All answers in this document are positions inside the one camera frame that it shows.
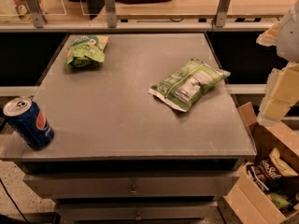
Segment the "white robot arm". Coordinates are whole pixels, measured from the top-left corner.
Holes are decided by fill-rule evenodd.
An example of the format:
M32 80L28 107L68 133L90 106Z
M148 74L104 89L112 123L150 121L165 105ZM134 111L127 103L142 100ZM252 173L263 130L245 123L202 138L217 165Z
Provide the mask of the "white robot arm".
M277 55L288 63L281 70L273 68L268 76L258 123L272 126L282 120L299 101L299 1L281 21L258 36L259 45L277 48Z

